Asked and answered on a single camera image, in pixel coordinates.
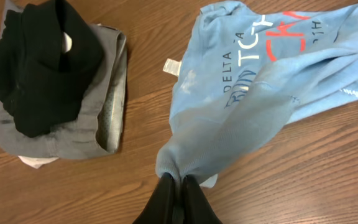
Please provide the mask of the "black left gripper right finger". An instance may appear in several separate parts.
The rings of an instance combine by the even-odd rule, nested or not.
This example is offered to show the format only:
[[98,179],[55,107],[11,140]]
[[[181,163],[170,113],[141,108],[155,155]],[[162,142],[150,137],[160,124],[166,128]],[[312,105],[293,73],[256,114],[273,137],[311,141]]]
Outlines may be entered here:
[[192,175],[183,179],[181,188],[186,224],[222,224],[211,208],[197,180]]

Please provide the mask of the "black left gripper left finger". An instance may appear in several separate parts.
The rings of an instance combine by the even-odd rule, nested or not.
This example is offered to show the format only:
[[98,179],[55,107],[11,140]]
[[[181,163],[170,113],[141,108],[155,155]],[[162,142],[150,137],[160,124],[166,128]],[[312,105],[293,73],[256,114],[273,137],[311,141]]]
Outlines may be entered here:
[[172,224],[175,199],[175,181],[169,173],[164,173],[133,224]]

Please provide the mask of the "light blue printed t-shirt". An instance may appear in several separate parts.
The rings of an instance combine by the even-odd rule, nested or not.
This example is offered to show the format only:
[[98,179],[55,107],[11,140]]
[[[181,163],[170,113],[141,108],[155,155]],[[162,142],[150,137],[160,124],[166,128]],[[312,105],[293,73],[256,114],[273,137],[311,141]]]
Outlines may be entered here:
[[204,182],[284,125],[356,100],[358,3],[274,14],[207,5],[180,62],[156,174]]

